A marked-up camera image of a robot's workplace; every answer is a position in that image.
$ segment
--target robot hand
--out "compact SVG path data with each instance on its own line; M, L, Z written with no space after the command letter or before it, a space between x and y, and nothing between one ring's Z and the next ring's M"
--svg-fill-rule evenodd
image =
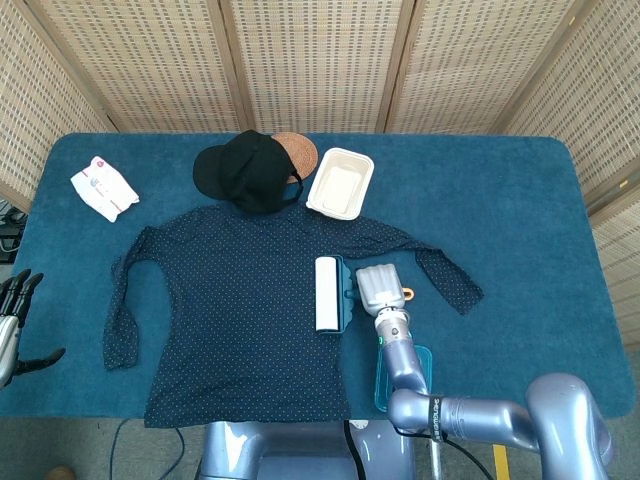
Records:
M42 273L30 275L31 270L27 269L0 285L0 388L11 383L14 375L53 365L65 353L65 349L60 348L44 359L18 359L20 334L29 313L31 297L44 277Z

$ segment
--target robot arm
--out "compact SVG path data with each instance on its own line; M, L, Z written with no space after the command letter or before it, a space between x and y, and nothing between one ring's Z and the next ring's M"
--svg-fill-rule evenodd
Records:
M356 272L367 312L376 317L388 373L395 391L389 420L396 428L429 430L477 442L538 451L544 479L606 479L612 440L587 385L554 373L539 377L527 390L527 409L502 400L429 395L409 332L409 314L393 265Z
M44 277L41 273L29 278L30 275L31 270L27 269L0 285L0 389L9 385L15 375L47 368L65 353L65 349L60 348L43 359L18 359L20 334L31 306L31 297Z

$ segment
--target blue table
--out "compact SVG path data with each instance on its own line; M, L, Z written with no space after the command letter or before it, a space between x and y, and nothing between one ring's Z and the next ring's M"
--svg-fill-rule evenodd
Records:
M132 268L127 303L140 325L139 363L107 372L102 330L110 266L146 225L212 202L191 180L193 159L229 134L74 134L53 147L15 271L45 273L21 342L22 358L65 346L54 367L14 379L0 413L142 417L168 334L169 300L157 266ZM349 262L396 263L416 291L408 306L418 343L434 356L434 392L522 402L550 371L583 378L605 416L627 413L634 387L567 149L550 138L310 135L320 155L342 148L373 158L363 215L442 248L486 297L458 315L410 253ZM94 155L115 166L141 203L108 223L69 178ZM312 178L305 181L304 199ZM376 342L352 322L342 366L354 418L373 418Z

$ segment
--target white rectangular tray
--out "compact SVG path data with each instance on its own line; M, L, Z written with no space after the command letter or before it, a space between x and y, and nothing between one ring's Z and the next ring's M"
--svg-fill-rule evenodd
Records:
M342 148L330 148L322 157L307 207L338 220L360 215L373 174L373 160Z

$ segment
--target navy polka dot shirt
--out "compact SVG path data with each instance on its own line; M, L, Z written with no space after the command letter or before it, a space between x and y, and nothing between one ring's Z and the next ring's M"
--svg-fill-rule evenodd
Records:
M266 216L216 205L147 227L113 266L105 366L137 361L138 329L124 303L127 272L151 260L168 282L172 319L146 426L347 419L339 336L315 331L314 262L322 255L364 258L392 250L414 250L460 313L482 298L442 251L367 218L343 222L302 205Z

